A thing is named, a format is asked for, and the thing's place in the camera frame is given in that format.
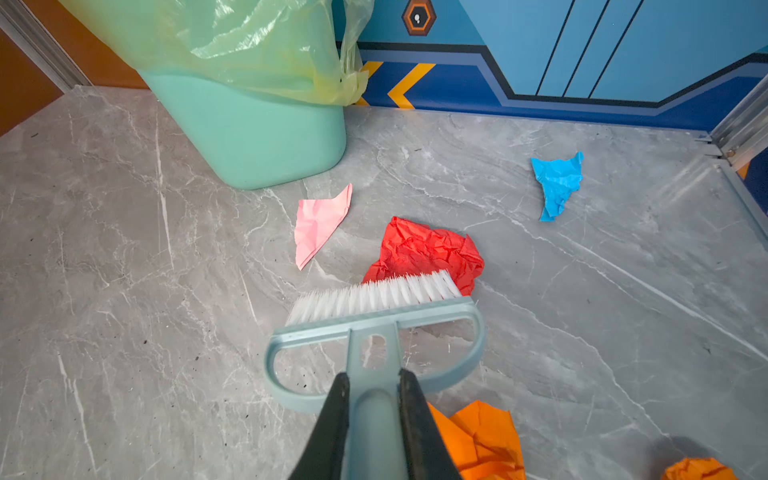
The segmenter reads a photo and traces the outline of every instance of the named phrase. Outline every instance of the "plastic garbage bag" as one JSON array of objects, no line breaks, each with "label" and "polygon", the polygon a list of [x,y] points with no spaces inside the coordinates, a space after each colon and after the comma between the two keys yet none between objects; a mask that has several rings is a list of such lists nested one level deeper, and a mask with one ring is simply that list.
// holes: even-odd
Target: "plastic garbage bag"
[{"label": "plastic garbage bag", "polygon": [[197,74],[235,88],[348,105],[368,83],[357,38],[373,0],[344,0],[336,49],[331,0],[60,0],[139,71]]}]

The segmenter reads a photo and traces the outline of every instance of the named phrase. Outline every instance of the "brown door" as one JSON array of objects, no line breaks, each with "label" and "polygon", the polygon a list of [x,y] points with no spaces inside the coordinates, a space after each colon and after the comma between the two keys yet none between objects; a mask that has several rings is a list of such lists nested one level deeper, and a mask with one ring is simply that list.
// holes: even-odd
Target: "brown door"
[{"label": "brown door", "polygon": [[147,88],[133,68],[57,0],[24,0],[24,3],[91,83],[103,87]]},{"label": "brown door", "polygon": [[62,95],[2,30],[0,71],[0,135]]}]

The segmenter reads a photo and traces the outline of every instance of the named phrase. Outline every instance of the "crumpled paper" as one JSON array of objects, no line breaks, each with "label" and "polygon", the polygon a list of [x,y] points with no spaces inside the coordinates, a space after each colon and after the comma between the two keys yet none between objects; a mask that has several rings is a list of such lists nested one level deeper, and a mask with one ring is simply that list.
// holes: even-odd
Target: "crumpled paper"
[{"label": "crumpled paper", "polygon": [[525,480],[520,438],[509,412],[474,402],[448,419],[429,409],[464,480]]},{"label": "crumpled paper", "polygon": [[541,212],[540,221],[554,222],[554,218],[563,213],[565,202],[579,189],[579,184],[584,178],[581,175],[582,161],[584,154],[581,152],[570,160],[531,159],[536,180],[544,189],[544,210]]},{"label": "crumpled paper", "polygon": [[419,275],[447,270],[462,295],[472,295],[475,278],[485,262],[475,243],[448,230],[393,217],[384,231],[379,261],[371,265],[363,283],[391,276]]},{"label": "crumpled paper", "polygon": [[664,472],[661,480],[738,480],[733,470],[714,458],[686,458]]},{"label": "crumpled paper", "polygon": [[352,184],[346,186],[336,198],[323,200],[299,200],[296,212],[296,266],[299,270],[307,265],[349,212],[352,200]]}]

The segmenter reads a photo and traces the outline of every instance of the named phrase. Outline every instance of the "blue crumpled paper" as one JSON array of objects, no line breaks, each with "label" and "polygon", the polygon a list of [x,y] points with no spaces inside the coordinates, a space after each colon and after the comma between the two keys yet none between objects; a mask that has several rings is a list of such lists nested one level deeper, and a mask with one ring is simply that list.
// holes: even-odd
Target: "blue crumpled paper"
[{"label": "blue crumpled paper", "polygon": [[584,154],[577,153],[570,160],[542,161],[531,159],[536,180],[544,188],[544,211],[541,212],[542,222],[554,222],[554,218],[563,213],[565,202],[573,192],[579,189],[581,179],[581,162]]}]

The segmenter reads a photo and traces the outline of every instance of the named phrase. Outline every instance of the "metal door frame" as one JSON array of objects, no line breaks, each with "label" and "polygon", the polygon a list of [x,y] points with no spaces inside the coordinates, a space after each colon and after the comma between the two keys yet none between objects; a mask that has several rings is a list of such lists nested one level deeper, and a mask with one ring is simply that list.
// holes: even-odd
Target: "metal door frame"
[{"label": "metal door frame", "polygon": [[0,29],[61,91],[93,85],[22,0],[0,0]]},{"label": "metal door frame", "polygon": [[768,76],[712,130],[712,140],[734,170],[768,148]]}]

